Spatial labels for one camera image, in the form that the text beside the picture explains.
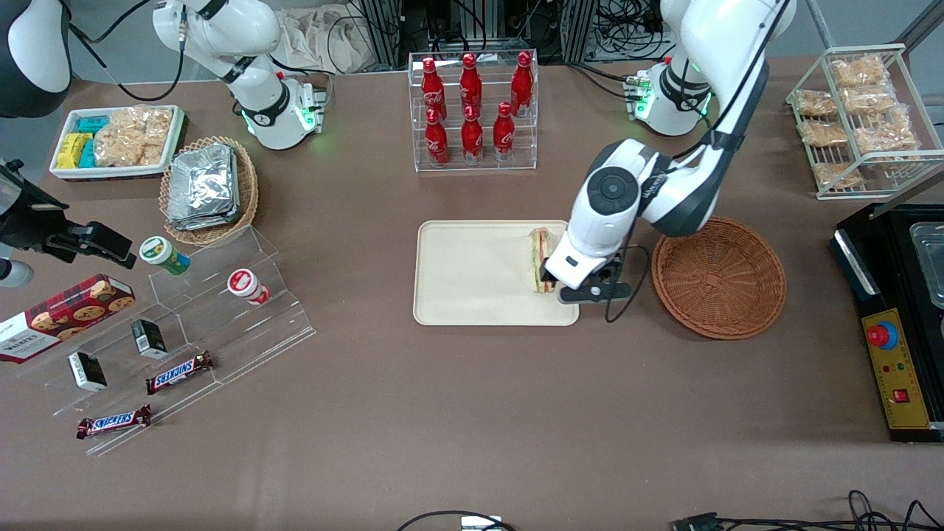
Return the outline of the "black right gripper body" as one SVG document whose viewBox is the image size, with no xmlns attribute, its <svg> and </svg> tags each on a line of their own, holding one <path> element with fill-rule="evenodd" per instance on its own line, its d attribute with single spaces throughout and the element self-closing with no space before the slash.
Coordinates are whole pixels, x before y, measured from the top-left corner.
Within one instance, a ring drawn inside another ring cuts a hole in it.
<svg viewBox="0 0 944 531">
<path fill-rule="evenodd" d="M 2 244 L 20 251 L 70 255 L 61 239 L 70 228 L 65 215 L 69 205 L 21 177 L 22 167 L 21 161 L 2 162 Z"/>
</svg>

